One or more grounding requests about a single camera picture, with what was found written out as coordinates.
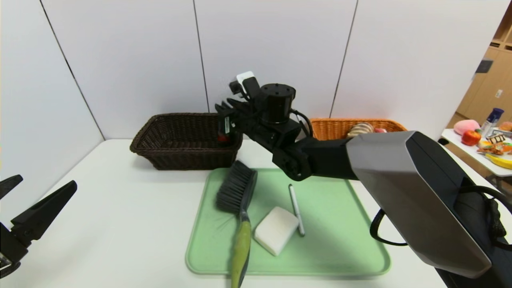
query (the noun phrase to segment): dark brown wicker basket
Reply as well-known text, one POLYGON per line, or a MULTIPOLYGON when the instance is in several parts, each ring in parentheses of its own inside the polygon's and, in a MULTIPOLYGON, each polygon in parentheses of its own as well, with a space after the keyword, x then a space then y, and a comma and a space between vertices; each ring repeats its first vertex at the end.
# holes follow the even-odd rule
POLYGON ((137 133, 130 150, 158 170, 227 168, 237 157, 242 135, 227 147, 217 141, 218 117, 213 113, 172 113, 151 117, 137 133))

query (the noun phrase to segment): hand brush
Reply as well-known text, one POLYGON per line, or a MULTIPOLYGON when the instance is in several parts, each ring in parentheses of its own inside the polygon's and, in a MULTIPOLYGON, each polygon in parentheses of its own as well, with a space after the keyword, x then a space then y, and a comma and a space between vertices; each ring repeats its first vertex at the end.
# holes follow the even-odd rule
POLYGON ((226 179, 217 192, 217 208, 238 215, 240 219, 240 228, 237 232, 234 254, 231 259, 231 288, 239 288, 242 285, 247 271, 251 246, 251 223, 247 207, 251 202, 257 178, 257 171, 236 161, 229 169, 226 179))

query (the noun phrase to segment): white sponge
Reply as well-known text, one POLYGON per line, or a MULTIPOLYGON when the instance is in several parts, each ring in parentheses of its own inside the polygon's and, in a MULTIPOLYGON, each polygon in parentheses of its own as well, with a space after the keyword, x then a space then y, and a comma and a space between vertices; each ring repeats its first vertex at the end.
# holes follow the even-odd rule
POLYGON ((256 227, 254 238, 268 252, 279 255, 297 230, 298 219, 281 207, 274 207, 256 227))

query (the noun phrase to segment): banana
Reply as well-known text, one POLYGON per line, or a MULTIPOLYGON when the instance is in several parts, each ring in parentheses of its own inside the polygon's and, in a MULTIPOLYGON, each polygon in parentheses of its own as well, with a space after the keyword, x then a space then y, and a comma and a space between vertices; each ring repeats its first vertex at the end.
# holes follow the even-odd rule
POLYGON ((494 164, 512 170, 512 160, 502 159, 496 156, 492 156, 490 154, 486 154, 485 156, 489 158, 494 164))

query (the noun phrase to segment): green tray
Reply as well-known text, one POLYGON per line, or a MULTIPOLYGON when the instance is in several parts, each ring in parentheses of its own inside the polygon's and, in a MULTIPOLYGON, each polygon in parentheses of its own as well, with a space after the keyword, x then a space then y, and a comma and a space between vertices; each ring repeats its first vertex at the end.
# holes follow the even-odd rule
MULTIPOLYGON (((197 274, 229 274, 238 218, 215 208, 228 169, 213 170, 186 253, 197 274)), ((252 231, 275 206, 293 213, 288 185, 293 184, 306 236, 296 232, 275 257, 252 239, 248 275, 376 276, 391 265, 383 245, 369 233, 370 220, 346 180, 309 177, 295 182, 278 169, 257 169, 249 206, 252 231)))

